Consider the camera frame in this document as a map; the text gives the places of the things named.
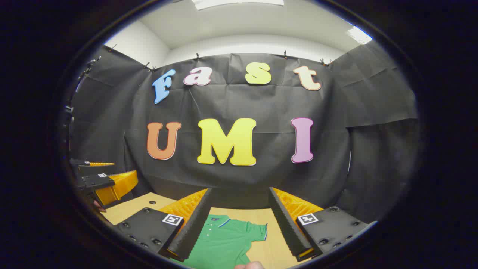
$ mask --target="white wall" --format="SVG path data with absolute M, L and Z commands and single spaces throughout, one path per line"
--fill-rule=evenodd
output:
M 317 62 L 323 58 L 326 63 L 329 63 L 331 59 L 335 60 L 345 53 L 320 43 L 287 36 L 262 34 L 231 35 L 206 39 L 172 49 L 162 65 L 196 58 L 196 52 L 202 57 L 228 53 L 283 55 L 284 50 L 287 50 L 288 56 L 310 59 Z
M 168 55 L 169 47 L 141 21 L 135 21 L 124 28 L 106 43 L 108 47 L 114 47 L 119 51 L 142 64 L 148 64 L 149 68 L 160 67 Z

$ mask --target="ceiling light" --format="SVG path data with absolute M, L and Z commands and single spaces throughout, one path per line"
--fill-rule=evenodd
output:
M 192 0 L 197 10 L 203 10 L 210 7 L 237 4 L 237 3 L 261 3 L 284 6 L 284 0 Z
M 362 45 L 365 45 L 368 42 L 372 41 L 372 38 L 368 34 L 366 34 L 365 32 L 363 32 L 362 30 L 360 30 L 359 28 L 355 26 L 345 33 Z

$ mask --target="letter m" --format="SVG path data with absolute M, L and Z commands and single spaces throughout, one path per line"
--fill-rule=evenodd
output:
M 256 158 L 252 155 L 252 129 L 256 126 L 255 120 L 249 118 L 236 120 L 227 136 L 215 119 L 204 119 L 197 125 L 203 130 L 201 155 L 197 157 L 199 163 L 215 163 L 216 159 L 212 156 L 211 149 L 213 148 L 219 162 L 224 164 L 234 148 L 231 164 L 243 166 L 256 164 Z

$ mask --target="green polo shirt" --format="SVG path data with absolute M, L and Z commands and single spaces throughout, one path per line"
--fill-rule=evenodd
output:
M 209 215 L 189 258 L 178 263 L 196 269 L 233 269 L 250 262 L 246 253 L 252 241 L 264 241 L 266 237 L 267 224 Z

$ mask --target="white ceiling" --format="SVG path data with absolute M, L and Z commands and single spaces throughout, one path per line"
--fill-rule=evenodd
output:
M 237 34 L 283 35 L 345 52 L 359 45 L 345 34 L 352 25 L 308 0 L 284 0 L 283 7 L 240 3 L 201 11 L 191 0 L 182 0 L 149 13 L 141 21 L 170 49 Z

